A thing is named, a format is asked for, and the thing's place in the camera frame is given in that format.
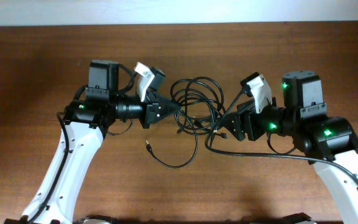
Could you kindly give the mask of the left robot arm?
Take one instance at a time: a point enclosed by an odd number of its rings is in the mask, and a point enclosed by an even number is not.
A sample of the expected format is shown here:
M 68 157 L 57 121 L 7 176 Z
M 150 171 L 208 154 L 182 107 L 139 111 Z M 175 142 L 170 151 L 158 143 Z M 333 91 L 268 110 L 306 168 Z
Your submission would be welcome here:
M 165 74 L 137 63 L 133 70 L 109 60 L 92 60 L 88 84 L 59 113 L 62 133 L 56 153 L 31 203 L 17 223 L 72 223 L 88 167 L 116 121 L 138 119 L 144 129 L 180 110 L 159 95 Z

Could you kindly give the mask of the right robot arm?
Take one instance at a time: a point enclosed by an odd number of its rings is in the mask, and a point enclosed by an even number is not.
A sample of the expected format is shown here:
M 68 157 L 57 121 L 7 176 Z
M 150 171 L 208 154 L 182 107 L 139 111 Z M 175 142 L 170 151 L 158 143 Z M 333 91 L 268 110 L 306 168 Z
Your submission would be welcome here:
M 358 223 L 358 137 L 347 119 L 327 115 L 320 77 L 309 70 L 284 74 L 283 107 L 263 75 L 255 72 L 241 85 L 251 99 L 225 115 L 222 126 L 239 141 L 290 136 L 325 184 L 342 221 Z

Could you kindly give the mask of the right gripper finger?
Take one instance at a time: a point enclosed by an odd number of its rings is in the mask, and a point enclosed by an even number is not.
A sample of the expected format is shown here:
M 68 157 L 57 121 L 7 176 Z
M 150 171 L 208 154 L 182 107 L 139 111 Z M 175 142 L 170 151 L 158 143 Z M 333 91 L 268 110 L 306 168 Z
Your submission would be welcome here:
M 237 116 L 228 114 L 223 120 L 223 127 L 226 128 L 237 139 Z
M 229 115 L 244 115 L 255 113 L 255 101 L 249 100 L 237 105 L 237 110 L 230 112 Z

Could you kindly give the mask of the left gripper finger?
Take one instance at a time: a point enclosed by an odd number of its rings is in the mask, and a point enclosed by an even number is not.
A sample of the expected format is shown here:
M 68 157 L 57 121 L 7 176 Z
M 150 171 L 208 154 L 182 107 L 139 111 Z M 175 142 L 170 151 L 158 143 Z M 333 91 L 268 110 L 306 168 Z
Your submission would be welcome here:
M 161 121 L 167 116 L 178 113 L 181 110 L 179 105 L 161 105 L 158 108 L 157 121 Z
M 171 108 L 171 109 L 180 109 L 181 108 L 181 106 L 178 103 L 170 100 L 166 96 L 160 95 L 159 93 L 154 93 L 154 96 L 155 96 L 158 104 L 162 108 Z

